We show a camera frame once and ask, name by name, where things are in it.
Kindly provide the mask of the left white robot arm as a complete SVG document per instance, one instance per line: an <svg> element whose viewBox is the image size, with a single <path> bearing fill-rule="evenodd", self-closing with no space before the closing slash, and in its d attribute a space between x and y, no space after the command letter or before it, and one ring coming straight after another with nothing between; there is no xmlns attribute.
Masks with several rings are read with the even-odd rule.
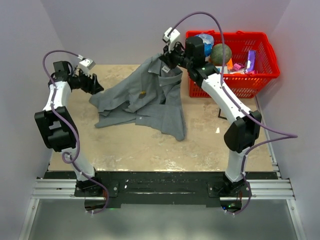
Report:
<svg viewBox="0 0 320 240"><path fill-rule="evenodd" d="M72 166L76 189L95 197L103 193L104 184L80 151L80 135L67 109L73 90L80 89L91 95L104 90L97 75L89 73L94 65L90 59L80 61L76 68L68 61L54 62L48 101L42 111L35 113L34 119L46 147L60 153L62 160Z"/></svg>

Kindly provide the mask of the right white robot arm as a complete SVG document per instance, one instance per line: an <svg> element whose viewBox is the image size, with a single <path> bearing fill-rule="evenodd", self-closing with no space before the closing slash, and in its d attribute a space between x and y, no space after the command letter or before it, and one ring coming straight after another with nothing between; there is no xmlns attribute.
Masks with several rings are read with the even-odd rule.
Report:
<svg viewBox="0 0 320 240"><path fill-rule="evenodd" d="M219 196L235 196L245 184L247 151L254 146L260 134L262 116L259 111L251 111L221 80L222 73L206 61L205 46L198 36L186 39L185 45L179 36L165 35L163 53L160 59L170 68L177 66L187 70L189 78L202 88L223 111L230 126L223 136L229 148L228 166L222 183L213 189Z"/></svg>

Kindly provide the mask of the grey button shirt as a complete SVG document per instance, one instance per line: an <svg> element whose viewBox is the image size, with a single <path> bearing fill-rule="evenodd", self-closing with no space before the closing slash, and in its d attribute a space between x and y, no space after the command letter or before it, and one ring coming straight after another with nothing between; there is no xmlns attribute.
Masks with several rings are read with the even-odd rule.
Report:
<svg viewBox="0 0 320 240"><path fill-rule="evenodd" d="M96 128L134 123L160 131L182 141L187 135L181 101L183 72L167 66L156 54L115 86L93 95L89 102L97 108ZM146 96L139 98L140 92Z"/></svg>

